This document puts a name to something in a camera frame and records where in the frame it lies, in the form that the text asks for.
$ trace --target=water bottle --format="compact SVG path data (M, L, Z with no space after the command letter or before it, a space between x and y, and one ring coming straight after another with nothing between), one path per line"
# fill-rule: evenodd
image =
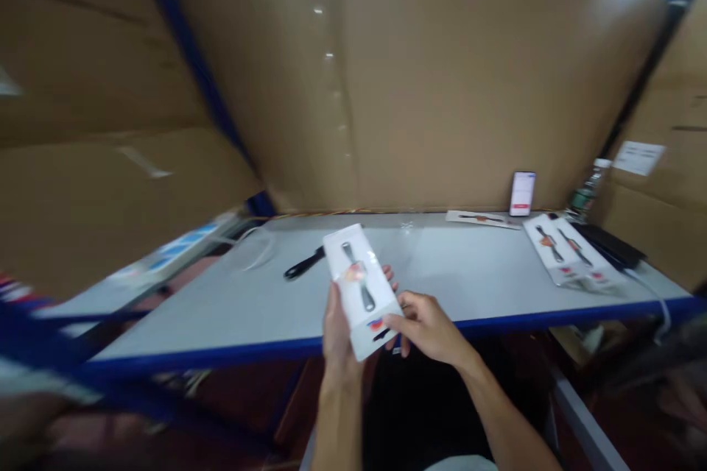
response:
M574 191L569 206L565 209L565 213L569 217L573 218L575 221L586 222L587 214L599 193L599 186L610 167L611 160L606 160L605 158L597 158L594 160L594 168L591 170L591 176L584 181L581 188L577 188Z

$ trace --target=white product box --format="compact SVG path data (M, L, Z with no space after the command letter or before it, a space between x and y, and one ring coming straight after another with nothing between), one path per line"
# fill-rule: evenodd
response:
M477 213L465 212L459 210L450 210L444 218L450 222L466 222L471 224L485 224L486 226L495 226L499 228L510 228L511 230L520 230L521 225L517 224L513 219L506 219L496 213Z
M617 285L626 281L624 275L613 268L567 219L554 219L552 223L560 237L587 268L587 275L582 279L582 284L588 291L613 291Z
M525 221L523 228L555 285L563 286L589 274L588 267L547 215Z
M396 335L383 315L403 311L360 224L325 235L324 253L341 291L353 352L363 361Z

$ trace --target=phone screen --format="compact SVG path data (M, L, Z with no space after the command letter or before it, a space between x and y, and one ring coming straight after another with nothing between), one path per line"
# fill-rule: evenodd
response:
M513 175L513 190L510 192L510 215L512 217L530 215L534 185L535 173L531 171L517 171Z

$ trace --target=dark pants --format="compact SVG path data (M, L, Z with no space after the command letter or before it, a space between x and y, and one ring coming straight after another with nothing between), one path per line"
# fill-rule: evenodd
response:
M518 398L527 392L518 388L513 362L500 340L472 344L523 411L528 396ZM537 409L537 403L531 408ZM479 415L457 371L430 360L415 347L405 359L383 351L363 416L364 469L422 471L458 455L493 460Z

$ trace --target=hand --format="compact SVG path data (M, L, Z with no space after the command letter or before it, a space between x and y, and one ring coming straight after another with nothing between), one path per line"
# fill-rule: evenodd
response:
M455 367L475 353L457 326L442 311L435 297L405 291L398 296L398 301L406 318L388 314L383 317L383 323L402 335L403 357L410 353L410 341L428 357ZM388 341L385 345L387 350L393 347L394 341Z
M383 273L388 281L393 278L390 265L383 267ZM393 284L397 290L398 282ZM335 383L343 383L360 379L363 373L363 363L359 363L351 347L351 330L341 305L341 292L335 282L329 283L329 298L324 313L323 353L326 362L326 374Z

